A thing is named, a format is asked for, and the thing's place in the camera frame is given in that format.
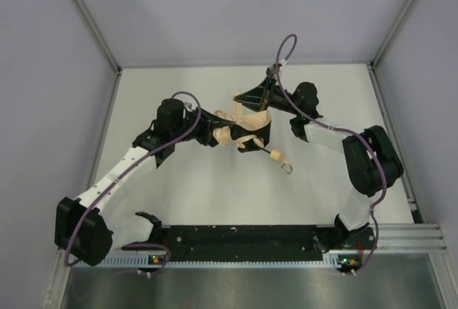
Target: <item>cable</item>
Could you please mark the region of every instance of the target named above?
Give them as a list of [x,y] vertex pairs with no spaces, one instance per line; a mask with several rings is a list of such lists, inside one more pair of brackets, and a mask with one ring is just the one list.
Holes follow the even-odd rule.
[[[290,39],[290,38],[294,38],[294,42],[293,42],[293,46],[291,47],[291,50],[289,51],[288,55],[286,56],[286,58],[282,61],[282,63],[280,63],[280,54],[283,50],[283,47],[285,45],[285,43]],[[364,268],[366,268],[366,265],[369,263],[369,261],[372,259],[372,255],[374,254],[375,252],[375,249],[377,248],[377,242],[379,241],[379,224],[377,222],[377,220],[375,219],[375,216],[374,216],[374,208],[380,204],[380,202],[382,200],[384,200],[384,198],[386,197],[386,191],[388,190],[388,185],[386,183],[386,176],[385,176],[385,172],[384,172],[384,169],[383,167],[381,166],[381,163],[379,161],[379,159],[377,158],[375,152],[372,150],[371,146],[369,145],[369,143],[360,135],[358,134],[357,132],[354,132],[353,130],[350,130],[350,129],[346,129],[346,128],[339,128],[339,127],[331,127],[327,124],[324,124],[323,122],[320,122],[318,121],[317,119],[314,119],[313,117],[309,116],[308,114],[306,114],[305,112],[303,112],[296,104],[294,104],[293,100],[288,96],[288,94],[286,93],[286,90],[284,89],[282,83],[281,83],[281,80],[280,80],[280,72],[279,72],[279,65],[280,64],[285,64],[289,57],[291,56],[291,54],[293,53],[294,49],[296,48],[296,44],[297,44],[297,41],[298,41],[298,37],[296,34],[289,34],[287,37],[285,37],[285,39],[281,42],[280,44],[280,47],[278,48],[278,51],[277,51],[277,56],[276,56],[276,62],[275,62],[275,73],[276,73],[276,77],[277,77],[277,82],[278,82],[278,86],[280,87],[280,90],[281,90],[281,93],[283,93],[283,96],[286,98],[286,100],[289,102],[289,104],[301,115],[303,115],[306,119],[308,119],[309,121],[325,128],[325,129],[332,129],[336,132],[343,132],[343,133],[346,133],[346,134],[350,134],[350,135],[353,135],[355,136],[359,141],[360,143],[363,144],[363,146],[367,149],[367,151],[369,152],[369,154],[371,155],[372,157],[372,160],[374,161],[376,167],[377,167],[377,170],[379,171],[380,173],[380,177],[381,177],[381,195],[380,195],[380,198],[378,200],[376,200],[374,203],[371,204],[370,208],[369,208],[369,212],[370,212],[370,216],[372,217],[372,220],[374,221],[374,224],[375,224],[375,237],[374,237],[374,245],[372,246],[371,248],[371,251],[369,252],[368,256],[367,256],[367,259],[366,261],[363,263],[363,265],[354,273],[354,275],[357,275],[358,273],[360,273]]]
[[[191,94],[189,92],[186,92],[186,91],[179,91],[179,92],[176,92],[172,95],[172,98],[175,98],[177,95],[179,94],[186,94],[187,96],[191,97],[194,99],[196,105],[197,105],[197,108],[198,108],[198,116],[197,118],[195,119],[195,122],[193,123],[193,125],[191,126],[191,128],[189,128],[186,132],[184,132],[182,135],[180,135],[179,137],[177,137],[176,139],[173,139],[165,144],[163,144],[162,146],[158,147],[158,148],[155,148],[153,149],[152,151],[148,152],[148,154],[146,154],[145,156],[139,158],[136,162],[134,162],[133,164],[131,164],[123,173],[121,173],[121,175],[117,178],[117,181],[118,180],[121,180],[122,178],[124,178],[127,174],[129,174],[130,171],[132,171],[134,168],[136,168],[136,166],[138,166],[138,164],[140,164],[141,162],[143,162],[144,160],[146,160],[148,157],[151,157],[153,156],[154,154],[156,154],[157,152],[160,152],[161,150],[171,146],[172,144],[175,144],[175,143],[178,143],[179,141],[181,141],[182,139],[184,139],[185,137],[187,137],[198,125],[199,123],[199,120],[200,120],[200,116],[202,115],[202,107],[200,106],[200,102],[199,100],[197,99],[197,97],[194,95],[194,94]],[[81,229],[81,226],[82,226],[82,223],[84,221],[84,219],[86,218],[86,216],[91,212],[92,209],[95,208],[95,206],[97,205],[98,202],[100,202],[100,200],[105,196],[107,195],[107,193],[116,185],[116,182],[112,182],[110,185],[108,185],[108,187],[102,191],[102,193],[94,200],[94,202],[92,202],[90,204],[89,207],[87,207],[86,211],[83,212],[83,215],[80,217],[77,225],[75,226],[74,230],[73,230],[73,233],[72,235],[70,236],[70,239],[69,239],[69,243],[67,244],[67,249],[65,250],[65,256],[64,256],[64,264],[65,266],[68,266],[68,267],[71,267],[75,264],[77,264],[79,262],[79,259],[75,260],[73,263],[70,263],[69,262],[69,258],[70,258],[70,252],[72,251],[72,247],[73,247],[73,244],[74,244],[74,241],[75,239],[77,238],[77,235],[78,235],[78,232],[79,230]]]
[[[165,256],[165,261],[161,265],[160,268],[156,268],[156,269],[154,269],[153,272],[151,272],[151,274],[153,274],[153,275],[156,275],[161,270],[163,270],[164,267],[166,266],[166,264],[168,264],[168,262],[170,261],[170,257],[172,256],[171,253],[170,253],[170,250],[167,247],[165,247],[164,245],[158,245],[156,243],[131,243],[129,245],[125,245],[124,247],[152,247],[152,248],[160,248],[161,250],[164,250],[165,251],[165,255],[166,255]],[[89,291],[88,293],[85,293],[84,295],[80,295],[80,294],[77,293],[76,284],[75,284],[74,281],[72,281],[72,295],[73,295],[74,299],[77,300],[77,301],[86,300],[87,298],[89,298],[92,295],[94,295],[96,292],[100,291],[101,288],[103,288],[104,286],[110,284],[118,276],[124,275],[124,274],[127,274],[127,273],[137,273],[137,272],[138,271],[136,271],[136,270],[122,270],[122,271],[116,272],[114,275],[108,277],[108,279],[102,280],[99,284],[94,286],[91,291]]]

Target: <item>wall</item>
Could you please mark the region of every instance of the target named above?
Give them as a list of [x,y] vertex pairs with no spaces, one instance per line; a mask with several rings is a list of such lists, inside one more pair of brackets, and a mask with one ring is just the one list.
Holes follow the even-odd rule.
[[0,308],[38,308],[114,74],[71,0],[0,1]]
[[419,0],[378,69],[426,219],[458,265],[458,1]]
[[371,61],[405,0],[85,0],[124,67]]

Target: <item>white table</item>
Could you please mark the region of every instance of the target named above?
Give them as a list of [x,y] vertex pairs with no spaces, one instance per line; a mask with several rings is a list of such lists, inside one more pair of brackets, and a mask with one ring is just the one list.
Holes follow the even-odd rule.
[[[209,112],[231,112],[231,95],[253,88],[264,74],[265,67],[124,69],[97,180],[148,128],[163,99],[185,90]],[[318,111],[326,118],[359,131],[384,126],[365,65],[288,65],[283,70],[290,92],[303,81],[318,88]],[[234,145],[210,148],[185,142],[131,191],[115,215],[145,211],[166,225],[331,224],[351,186],[344,156],[300,141],[289,127],[292,115],[274,109],[272,114],[268,148],[286,154],[294,167],[291,175],[266,153],[241,154]],[[400,180],[376,208],[376,217],[380,223],[413,223]]]

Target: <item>beige cloth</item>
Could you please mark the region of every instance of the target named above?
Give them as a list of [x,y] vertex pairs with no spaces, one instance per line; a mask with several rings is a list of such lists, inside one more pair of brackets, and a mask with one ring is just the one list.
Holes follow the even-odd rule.
[[[271,123],[272,116],[269,110],[255,112],[254,114],[243,114],[243,106],[240,103],[233,102],[233,111],[232,115],[227,114],[221,110],[215,111],[215,115],[219,118],[227,119],[229,121],[235,122],[237,125],[240,125],[243,129],[246,129],[250,132],[254,132],[258,129],[264,128],[267,124]],[[253,142],[264,148],[264,141],[262,138],[256,136],[255,134],[246,135],[239,137],[238,139],[232,139],[230,136],[230,128],[217,128],[213,130],[213,137],[218,141],[222,146],[226,146],[228,143],[235,143],[237,148],[245,148],[245,143],[253,140]],[[293,167],[283,156],[283,153],[274,149],[272,150],[271,159],[279,164],[281,168],[288,174],[293,171]]]

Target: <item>gray floor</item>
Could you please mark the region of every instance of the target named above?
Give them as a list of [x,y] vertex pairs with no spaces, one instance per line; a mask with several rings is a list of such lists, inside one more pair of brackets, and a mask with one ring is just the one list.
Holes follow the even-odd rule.
[[[427,256],[376,255],[356,278],[342,277],[335,270],[308,269],[170,269],[151,279],[129,271],[113,277],[119,271],[73,269],[63,308],[443,307]],[[85,300],[75,298],[90,291]]]

